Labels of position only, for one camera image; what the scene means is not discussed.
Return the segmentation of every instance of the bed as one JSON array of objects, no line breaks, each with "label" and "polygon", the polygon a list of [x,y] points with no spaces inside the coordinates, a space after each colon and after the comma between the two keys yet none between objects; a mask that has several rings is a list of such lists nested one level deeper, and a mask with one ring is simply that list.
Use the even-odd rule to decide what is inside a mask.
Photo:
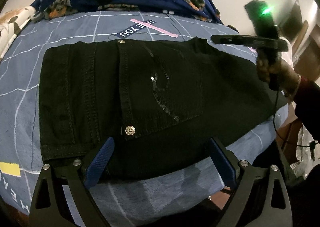
[{"label": "bed", "polygon": [[[38,88],[44,53],[51,47],[120,40],[187,41],[205,38],[220,51],[255,63],[257,53],[244,46],[213,44],[211,35],[237,34],[221,22],[142,11],[79,12],[30,22],[14,40],[0,64],[0,195],[28,215],[33,191],[43,166],[40,152]],[[279,127],[288,106],[275,115]],[[250,163],[275,139],[272,117],[227,147]],[[210,158],[171,174],[143,181],[98,184],[90,193],[113,226],[137,226],[183,212],[224,187]],[[84,226],[65,193],[76,224]]]}]

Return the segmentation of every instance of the wrist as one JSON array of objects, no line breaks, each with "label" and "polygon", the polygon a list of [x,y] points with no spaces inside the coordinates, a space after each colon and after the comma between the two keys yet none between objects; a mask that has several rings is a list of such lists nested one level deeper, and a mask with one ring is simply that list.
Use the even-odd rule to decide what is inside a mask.
[{"label": "wrist", "polygon": [[284,90],[286,95],[290,95],[293,98],[297,93],[300,81],[301,76],[294,72],[294,70],[292,69],[286,76],[284,76],[282,83],[280,83],[280,86]]}]

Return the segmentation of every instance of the grid pattern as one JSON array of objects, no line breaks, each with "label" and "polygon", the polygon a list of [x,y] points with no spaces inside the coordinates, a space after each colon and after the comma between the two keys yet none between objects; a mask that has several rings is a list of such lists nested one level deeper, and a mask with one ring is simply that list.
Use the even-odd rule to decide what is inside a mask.
[{"label": "grid pattern", "polygon": [[[51,47],[73,44],[78,41],[91,43],[118,39],[118,37],[114,36],[115,34],[134,25],[130,21],[132,16],[142,22],[148,19],[156,21],[154,26],[178,34],[178,37],[172,38],[159,32],[154,33],[151,28],[144,28],[130,35],[130,39],[186,41],[197,36],[206,38],[208,43],[218,50],[243,57],[255,63],[256,53],[248,47],[227,44],[215,45],[211,42],[211,35],[236,34],[232,29],[221,24],[212,24],[168,14],[100,11],[77,13],[51,21],[42,20],[37,24],[30,23],[13,42],[0,65],[0,110],[2,111],[0,114],[0,137],[1,145],[6,147],[6,149],[0,149],[0,161],[17,163],[21,170],[20,178],[3,174],[2,179],[5,179],[8,185],[5,189],[1,189],[0,185],[0,194],[7,203],[24,213],[28,213],[26,207],[30,207],[33,190],[43,165],[40,153],[37,93],[41,63],[45,51]],[[276,121],[278,123],[283,122],[286,117],[286,110],[279,110],[277,117]],[[271,126],[272,121],[258,125],[228,148],[238,157],[253,161],[274,139],[275,136],[273,136],[274,133],[271,130]],[[246,149],[239,148],[240,145],[246,147]],[[182,185],[184,179],[190,177],[189,184],[201,186],[201,189],[195,191],[194,194],[201,201],[223,188],[223,182],[217,173],[214,178],[208,179],[208,175],[212,177],[212,171],[215,171],[211,160],[201,161],[196,167],[198,170],[191,170],[189,173],[185,172],[183,177],[179,175],[181,172],[178,172],[175,173],[176,175],[172,175],[171,178],[177,178],[175,185]],[[162,183],[164,188],[161,190],[162,197],[165,197],[166,193],[169,192],[167,190],[173,188],[165,178],[146,180],[141,184],[141,193],[150,192],[151,189],[154,189],[154,186],[159,185],[159,182],[160,184]],[[117,207],[122,218],[108,220],[111,222],[113,220],[120,221],[123,224],[122,226],[132,226],[132,219],[141,218],[142,216],[139,216],[139,213],[142,214],[142,212],[139,212],[139,210],[132,212],[121,206],[128,198],[123,197],[121,194],[123,190],[121,191],[118,187],[117,185],[110,185],[108,187],[109,193],[105,193],[104,188],[99,189],[96,192],[96,197],[100,200],[98,206],[105,215],[110,215],[108,211],[110,206]],[[12,198],[12,192],[15,193],[16,199]],[[161,206],[166,207],[165,210],[157,209],[160,206],[154,202],[157,195],[159,194],[153,194],[153,200],[148,201],[154,204],[150,218],[161,217],[165,214],[172,214],[173,211],[178,212],[186,209],[183,206],[180,209],[174,208],[173,205],[170,205],[173,202],[171,198],[167,198],[166,202],[163,202],[165,204],[160,203]],[[112,201],[110,202],[113,203],[112,205],[107,204],[108,197]],[[190,201],[186,200],[187,198],[188,195],[180,195],[176,200],[181,205],[188,204],[189,207],[193,206]]]}]

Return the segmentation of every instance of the yellow rectangle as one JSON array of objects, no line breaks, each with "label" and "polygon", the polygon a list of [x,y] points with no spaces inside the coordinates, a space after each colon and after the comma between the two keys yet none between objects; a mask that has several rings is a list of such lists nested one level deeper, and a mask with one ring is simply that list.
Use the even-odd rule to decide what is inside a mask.
[{"label": "yellow rectangle", "polygon": [[20,177],[19,164],[0,162],[0,170],[3,174]]}]

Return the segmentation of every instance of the black cable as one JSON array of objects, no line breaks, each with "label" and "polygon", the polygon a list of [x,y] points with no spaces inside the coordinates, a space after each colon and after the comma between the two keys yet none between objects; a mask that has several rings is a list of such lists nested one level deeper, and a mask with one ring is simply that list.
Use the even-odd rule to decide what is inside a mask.
[{"label": "black cable", "polygon": [[280,91],[280,90],[277,91],[277,97],[276,97],[276,103],[275,103],[275,109],[274,109],[275,112],[274,112],[274,114],[273,114],[273,127],[274,127],[277,135],[278,135],[279,138],[281,138],[285,143],[288,143],[288,144],[290,144],[290,145],[294,145],[294,146],[301,147],[301,148],[310,148],[310,145],[309,145],[309,146],[303,146],[303,145],[299,145],[299,144],[290,143],[290,142],[288,142],[287,140],[283,139],[283,138],[279,135],[279,133],[278,133],[278,131],[277,131],[277,129],[276,129],[276,123],[275,123],[275,116],[276,116],[276,112],[277,112],[277,103],[278,103],[278,98],[279,98],[279,91]]},{"label": "black cable", "polygon": [[290,136],[290,131],[291,131],[292,125],[293,125],[293,123],[290,123],[290,127],[289,127],[289,130],[288,130],[288,134],[287,134],[287,136],[286,136],[286,138],[285,138],[285,141],[283,141],[283,143],[282,143],[281,150],[283,150],[284,147],[285,147],[286,144],[287,144],[286,141],[288,140],[288,138],[289,138],[289,136]]},{"label": "black cable", "polygon": [[174,26],[174,28],[178,31],[179,34],[181,34],[182,39],[183,39],[184,41],[186,41],[186,40],[184,39],[182,33],[181,33],[181,32],[179,31],[179,29],[175,26],[174,20],[173,20],[167,13],[166,13],[166,15],[167,15],[167,17],[169,17],[169,19],[171,19],[172,25]]}]

